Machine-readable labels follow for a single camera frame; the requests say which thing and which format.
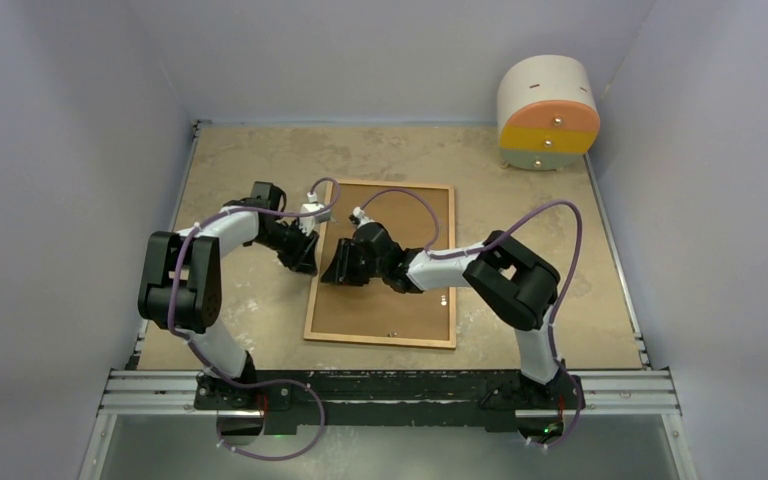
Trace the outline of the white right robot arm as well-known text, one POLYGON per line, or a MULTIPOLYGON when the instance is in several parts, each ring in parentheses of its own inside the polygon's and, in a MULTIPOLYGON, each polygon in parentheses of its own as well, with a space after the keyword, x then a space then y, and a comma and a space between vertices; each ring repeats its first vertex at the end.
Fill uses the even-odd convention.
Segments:
POLYGON ((364 286, 374 278, 400 294, 471 288, 515 333, 524 399, 544 407, 559 396, 562 362, 550 323, 560 299, 560 273, 518 240, 496 230, 465 248, 404 248, 383 224, 366 222, 338 241, 320 279, 364 286))

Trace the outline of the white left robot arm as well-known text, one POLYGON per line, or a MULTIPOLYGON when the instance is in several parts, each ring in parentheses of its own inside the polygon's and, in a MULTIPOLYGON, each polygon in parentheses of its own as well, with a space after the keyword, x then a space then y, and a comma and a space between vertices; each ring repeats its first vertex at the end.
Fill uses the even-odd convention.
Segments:
POLYGON ((219 395, 232 408, 257 399, 258 382, 250 354, 220 320, 222 259, 240 247, 260 245, 287 270, 313 276, 318 268, 317 227, 331 207, 309 191, 296 212, 287 194, 259 181, 250 194, 231 200, 218 213, 179 231, 158 231, 147 242, 137 308, 139 315, 182 340, 207 375, 220 379, 219 395))

